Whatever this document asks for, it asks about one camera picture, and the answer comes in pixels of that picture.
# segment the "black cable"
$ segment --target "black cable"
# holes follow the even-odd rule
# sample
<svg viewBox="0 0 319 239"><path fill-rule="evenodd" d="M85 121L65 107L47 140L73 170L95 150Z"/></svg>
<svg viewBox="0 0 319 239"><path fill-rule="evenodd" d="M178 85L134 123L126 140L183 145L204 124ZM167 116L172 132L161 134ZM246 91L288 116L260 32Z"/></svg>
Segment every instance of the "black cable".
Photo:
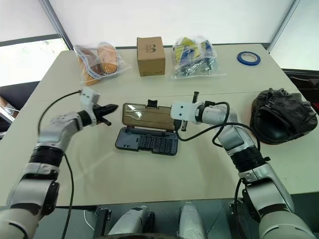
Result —
<svg viewBox="0 0 319 239"><path fill-rule="evenodd" d="M213 142L214 145L222 148L223 146L221 144L219 144L219 143L216 143L215 140L217 139L217 137L220 135L220 133L223 131L223 129L226 126L226 123L227 123L228 117L229 117L230 106L229 106L229 104L227 102L218 102L218 103L215 104L215 106L216 105L226 105L226 108L227 108L224 122L221 124L222 126L220 127L219 131L216 133L216 135L212 139L212 142Z"/></svg>
<svg viewBox="0 0 319 239"><path fill-rule="evenodd" d="M195 135L193 135L193 136L191 136L191 137L189 137L189 138L181 138L181 137L179 136L179 134L178 134L178 130L176 130L175 132L176 132L177 138L178 138L180 141L189 141L189 140L191 140L191 139L193 139L193 138L196 138L196 137L202 135L203 133L206 133L206 132L208 132L208 131L210 131L210 130L212 130L212 129L215 129L215 128L218 128L218 127L222 127L222 125L223 125L223 123L217 124L217 125L214 125L214 126L211 126L211 127L207 128L207 129L204 129L203 131L201 131L201 132L199 132L199 133L197 133L197 134L195 134ZM249 129L249 130L253 133L253 135L255 136L256 141L257 141L257 148L258 148L258 150L260 151L260 140L259 140L259 138L256 136L256 133L255 133L255 131L254 131L252 128L250 128L249 126L247 126L247 125L245 125L245 124L243 124L243 123L236 123L236 122L228 122L228 123L225 123L225 124L224 124L224 126L226 126L226 125L238 125L238 126L241 126L241 127L246 128L246 129Z"/></svg>
<svg viewBox="0 0 319 239"><path fill-rule="evenodd" d="M236 226L237 226L237 230L240 234L240 237L242 239L246 239L246 235L245 235L245 232L243 230L243 228L241 227L241 224L239 222L239 217L238 217L238 211L237 211L237 203L238 203L238 192L239 192L239 187L240 187L240 184L241 184L241 179L239 179L238 183L237 183L237 186L236 186L236 190L235 190L235 196L234 196L234 215L235 215L235 221L236 221Z"/></svg>
<svg viewBox="0 0 319 239"><path fill-rule="evenodd" d="M64 239L65 234L66 234L66 231L67 231L68 226L69 226L69 221L70 221L71 211L72 211L73 195L74 195L73 172L72 172L72 169L71 169L71 166L70 166L70 163L69 163L69 160L68 160L66 154L64 154L64 157L65 157L66 164L68 165L68 168L69 168L69 171L70 171L70 176L71 176L71 198L70 198L68 216L66 217L66 221L65 221L65 225L64 225L64 230L63 230L61 239Z"/></svg>
<svg viewBox="0 0 319 239"><path fill-rule="evenodd" d="M75 91L75 92L69 93L69 94L67 94L67 95L64 95L64 96L58 98L57 100L55 100L53 103L51 103L51 104L45 109L45 111L42 113L42 115L41 115L41 117L40 117L40 119L39 119L39 122L38 122L38 135L40 134L41 122L42 122L42 119L43 119L45 113L46 113L55 103L57 103L59 100L65 98L65 97L71 96L71 95L75 95L75 94L77 94L77 93L81 93L81 91L79 90L79 91Z"/></svg>

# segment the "tape roll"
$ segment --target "tape roll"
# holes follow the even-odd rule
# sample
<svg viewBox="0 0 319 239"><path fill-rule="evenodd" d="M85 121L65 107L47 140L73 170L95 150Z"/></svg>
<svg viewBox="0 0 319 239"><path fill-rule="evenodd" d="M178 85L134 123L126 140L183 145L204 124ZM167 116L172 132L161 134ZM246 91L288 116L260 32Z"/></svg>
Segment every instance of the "tape roll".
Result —
<svg viewBox="0 0 319 239"><path fill-rule="evenodd" d="M246 61L243 56L251 56L255 58L255 61ZM260 56L251 51L242 51L237 55L237 60L247 66L257 66L260 63Z"/></svg>

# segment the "black bag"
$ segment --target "black bag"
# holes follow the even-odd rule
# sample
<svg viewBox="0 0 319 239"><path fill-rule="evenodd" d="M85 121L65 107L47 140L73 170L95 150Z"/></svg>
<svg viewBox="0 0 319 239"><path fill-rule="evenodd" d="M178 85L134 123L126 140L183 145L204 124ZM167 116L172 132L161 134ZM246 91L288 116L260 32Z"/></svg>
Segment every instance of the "black bag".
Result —
<svg viewBox="0 0 319 239"><path fill-rule="evenodd" d="M262 91L252 103L250 127L267 144L280 144L299 138L317 126L316 113L300 93L283 88Z"/></svg>

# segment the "white table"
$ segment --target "white table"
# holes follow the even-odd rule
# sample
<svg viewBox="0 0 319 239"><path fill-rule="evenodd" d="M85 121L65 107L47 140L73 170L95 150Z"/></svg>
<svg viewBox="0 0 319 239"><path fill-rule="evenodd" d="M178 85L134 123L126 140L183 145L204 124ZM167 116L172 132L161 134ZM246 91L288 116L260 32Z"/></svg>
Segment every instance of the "white table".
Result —
<svg viewBox="0 0 319 239"><path fill-rule="evenodd" d="M257 45L251 46L255 52L260 48ZM226 55L228 49L234 54L243 50L251 50L250 45L218 46L221 61L222 55ZM186 88L179 88L176 82L166 81L164 77L139 78L135 74L137 69L134 66L132 73L95 85L95 89L101 93L100 105L113 103L120 106L126 102L145 104L151 95L155 96L152 99L158 100L159 105L170 106L173 100L191 101L192 93L196 90L201 92L198 99L200 101L228 101L238 113L239 120L248 124L250 105L259 91L273 86L274 88L284 87L291 93L297 92L269 55L266 52L262 53L263 50L260 48L258 54L262 56L262 60L265 57L265 61L269 61L270 66L261 65L260 67L265 68L265 74L268 74L271 79L276 76L273 85L260 82L260 84L264 84L263 88L257 84L248 85L247 82L253 79L250 76L251 73L247 73L249 68L246 69L246 66L238 65L234 66L234 69L236 67L240 69L238 74L232 72L231 67L225 68L228 75L223 79L226 85L236 84L238 93L234 88L222 87L223 84L218 83L222 78L194 78L186 83L189 84L189 89L186 91ZM122 55L126 61L130 60L129 54ZM72 52L61 53L13 122L7 135L0 142L1 163L5 165L5 167L0 168L2 181L0 205L5 204L9 190L18 179L24 164L29 160L36 144L36 125L39 116L48 104L58 96L78 89L78 70L74 54ZM140 91L142 95L137 96L137 92L127 89L128 86L133 86L132 83L122 84L125 77L128 82L135 81L135 85L149 89L149 91ZM245 91L245 88L238 84L239 78L244 85L248 85L248 91ZM151 88L151 85L146 83L147 80L154 82L158 88ZM166 84L167 88L174 85L176 91L171 91L172 95L170 96L160 96L159 88L164 86L157 84L156 80ZM201 84L197 88L190 86L192 82L197 83L198 81L214 86L215 80L216 87L214 89L216 92L208 92ZM131 94L125 96L120 92L130 92ZM79 110L81 110L79 96L66 98L48 111L43 125L47 124L49 119L55 115ZM75 179L73 205L233 197L238 180L237 171L224 150L212 145L211 139L214 132L208 132L189 142L179 142L177 155L173 157L156 155L147 151L118 150L114 143L120 128L124 127L121 118L122 110L120 107L107 117L112 122L111 127L104 124L86 127L72 138L66 153ZM187 132L181 136L193 135L206 127L204 124L193 125L189 123ZM290 193L307 193L319 190L319 185L316 183L319 180L318 168L316 167L319 148L313 147L313 142L318 141L319 127L309 135L291 142L276 146L261 145L262 154L270 156L273 168ZM61 187L57 205L66 206L70 197L70 177L64 160L60 165L60 170L58 181Z"/></svg>

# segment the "plastic case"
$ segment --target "plastic case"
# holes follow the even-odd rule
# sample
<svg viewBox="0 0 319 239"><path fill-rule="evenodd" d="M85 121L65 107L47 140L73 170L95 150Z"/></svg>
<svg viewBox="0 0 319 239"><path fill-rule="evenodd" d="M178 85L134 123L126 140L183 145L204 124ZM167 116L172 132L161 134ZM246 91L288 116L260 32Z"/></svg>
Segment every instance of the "plastic case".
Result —
<svg viewBox="0 0 319 239"><path fill-rule="evenodd" d="M173 132L173 119L170 117L170 107L157 106L157 101L150 101L148 105L123 104L123 124L115 146L125 150L148 150L152 153L175 155L177 153L178 138ZM144 128L166 129L166 131Z"/></svg>

